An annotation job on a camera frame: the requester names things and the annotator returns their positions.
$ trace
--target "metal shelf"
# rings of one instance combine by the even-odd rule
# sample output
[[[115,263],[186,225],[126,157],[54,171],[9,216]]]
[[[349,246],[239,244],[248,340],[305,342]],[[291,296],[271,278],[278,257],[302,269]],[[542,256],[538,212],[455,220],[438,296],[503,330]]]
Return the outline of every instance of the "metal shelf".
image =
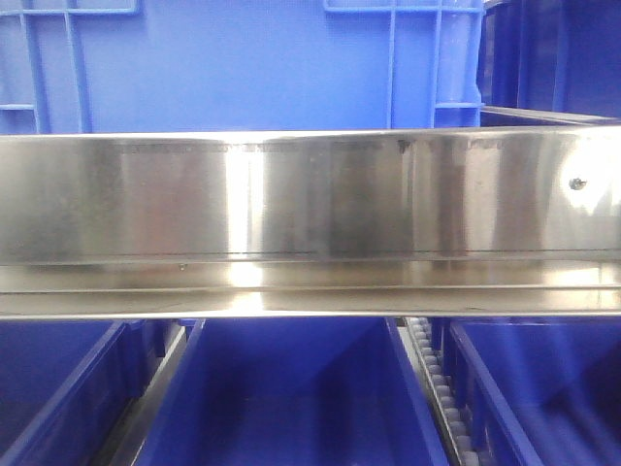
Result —
[[[620,128],[3,137],[0,318],[621,314]]]

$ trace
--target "blue storage container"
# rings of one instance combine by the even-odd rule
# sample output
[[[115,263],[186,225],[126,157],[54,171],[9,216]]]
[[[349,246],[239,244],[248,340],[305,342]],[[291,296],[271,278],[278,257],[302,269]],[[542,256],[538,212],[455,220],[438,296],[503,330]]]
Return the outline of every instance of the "blue storage container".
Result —
[[[0,464],[88,463],[129,401],[125,329],[0,325]]]
[[[476,125],[482,0],[0,2],[0,132]]]
[[[483,26],[486,104],[621,117],[618,0],[498,0]]]
[[[138,465],[447,466],[392,319],[199,320]]]
[[[456,321],[443,356],[485,464],[621,464],[618,318]]]

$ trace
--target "blue plastic crate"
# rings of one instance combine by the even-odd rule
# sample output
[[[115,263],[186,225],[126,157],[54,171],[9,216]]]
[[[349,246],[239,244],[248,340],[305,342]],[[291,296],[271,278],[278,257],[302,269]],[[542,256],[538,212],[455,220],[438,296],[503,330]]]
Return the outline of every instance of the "blue plastic crate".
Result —
[[[485,464],[620,464],[620,319],[456,321],[449,339],[447,374]]]
[[[618,0],[500,0],[483,23],[487,104],[621,117]]]
[[[0,2],[0,132],[478,124],[482,0]]]
[[[199,320],[138,465],[447,466],[393,320]]]
[[[0,464],[84,465],[129,401],[124,323],[0,325]]]

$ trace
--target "screw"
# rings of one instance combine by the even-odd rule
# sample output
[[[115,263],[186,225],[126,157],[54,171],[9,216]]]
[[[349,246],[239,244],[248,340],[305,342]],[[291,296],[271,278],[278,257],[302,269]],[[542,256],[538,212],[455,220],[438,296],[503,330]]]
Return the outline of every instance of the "screw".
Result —
[[[580,178],[572,178],[570,180],[570,188],[574,191],[579,191],[584,186],[586,186],[586,181],[581,180]]]

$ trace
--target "stainless steel rail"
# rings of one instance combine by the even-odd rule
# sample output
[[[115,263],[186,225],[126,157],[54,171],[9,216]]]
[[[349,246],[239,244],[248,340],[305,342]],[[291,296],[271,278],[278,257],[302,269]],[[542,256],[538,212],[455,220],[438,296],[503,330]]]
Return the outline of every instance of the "stainless steel rail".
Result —
[[[0,138],[0,318],[621,314],[621,127]]]

